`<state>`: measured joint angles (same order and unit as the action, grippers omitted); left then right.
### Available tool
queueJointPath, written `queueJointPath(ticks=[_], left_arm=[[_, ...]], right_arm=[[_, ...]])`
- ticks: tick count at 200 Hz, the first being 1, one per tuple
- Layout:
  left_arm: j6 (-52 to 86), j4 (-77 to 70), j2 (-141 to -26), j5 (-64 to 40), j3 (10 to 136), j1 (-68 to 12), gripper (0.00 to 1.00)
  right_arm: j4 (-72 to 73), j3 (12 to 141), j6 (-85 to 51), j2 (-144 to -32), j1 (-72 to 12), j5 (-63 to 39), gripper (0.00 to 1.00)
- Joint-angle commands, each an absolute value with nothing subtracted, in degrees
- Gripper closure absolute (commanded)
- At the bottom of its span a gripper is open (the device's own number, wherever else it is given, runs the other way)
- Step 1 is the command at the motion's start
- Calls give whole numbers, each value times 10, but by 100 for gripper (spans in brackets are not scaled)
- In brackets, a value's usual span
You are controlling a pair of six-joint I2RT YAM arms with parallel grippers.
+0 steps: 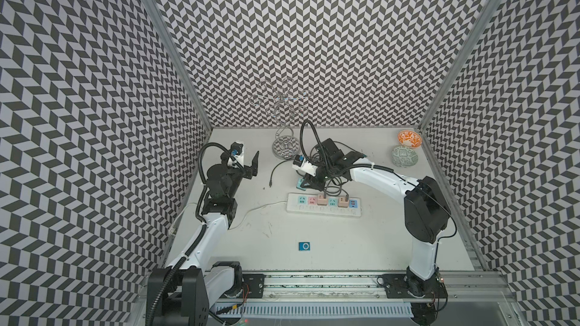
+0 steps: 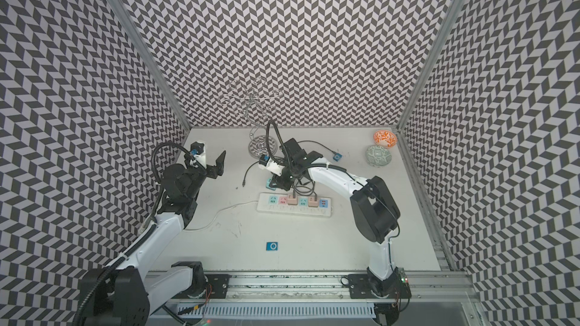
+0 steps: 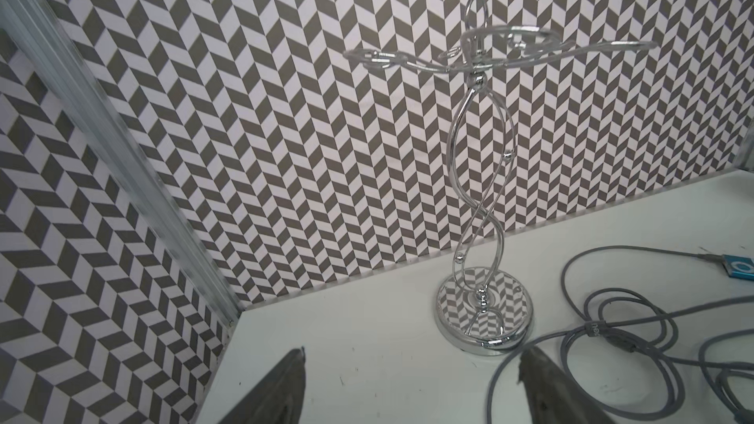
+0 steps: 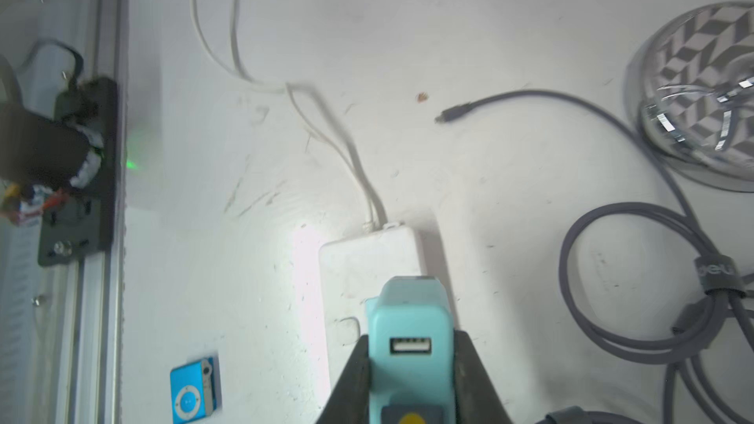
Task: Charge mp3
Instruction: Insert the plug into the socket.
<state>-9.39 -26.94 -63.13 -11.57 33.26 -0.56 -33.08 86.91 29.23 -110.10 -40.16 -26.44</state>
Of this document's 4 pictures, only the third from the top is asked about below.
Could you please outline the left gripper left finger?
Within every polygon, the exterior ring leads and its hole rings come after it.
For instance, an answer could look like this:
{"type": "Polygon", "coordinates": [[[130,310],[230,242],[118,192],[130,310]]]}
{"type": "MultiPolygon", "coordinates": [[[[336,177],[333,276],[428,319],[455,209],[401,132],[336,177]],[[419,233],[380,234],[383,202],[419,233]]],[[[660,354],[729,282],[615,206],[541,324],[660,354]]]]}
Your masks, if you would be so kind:
{"type": "Polygon", "coordinates": [[[306,394],[306,350],[291,349],[238,404],[221,424],[297,424],[306,394]]]}

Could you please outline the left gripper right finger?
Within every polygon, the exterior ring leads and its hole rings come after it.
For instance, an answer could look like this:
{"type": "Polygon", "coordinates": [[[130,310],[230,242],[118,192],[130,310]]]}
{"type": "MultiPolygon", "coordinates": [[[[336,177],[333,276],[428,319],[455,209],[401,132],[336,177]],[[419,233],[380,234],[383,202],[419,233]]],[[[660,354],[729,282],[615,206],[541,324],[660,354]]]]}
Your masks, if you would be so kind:
{"type": "Polygon", "coordinates": [[[615,423],[539,347],[522,353],[518,381],[524,385],[534,424],[615,423]]]}

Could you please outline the blue mp3 player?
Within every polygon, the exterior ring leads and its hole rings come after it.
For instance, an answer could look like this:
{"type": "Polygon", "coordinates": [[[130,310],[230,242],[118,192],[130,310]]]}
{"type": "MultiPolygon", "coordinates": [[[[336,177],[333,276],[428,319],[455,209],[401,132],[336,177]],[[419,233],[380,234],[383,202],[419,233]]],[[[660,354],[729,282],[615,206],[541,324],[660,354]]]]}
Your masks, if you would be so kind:
{"type": "Polygon", "coordinates": [[[725,254],[723,266],[730,278],[754,281],[754,261],[750,257],[725,254]]]}

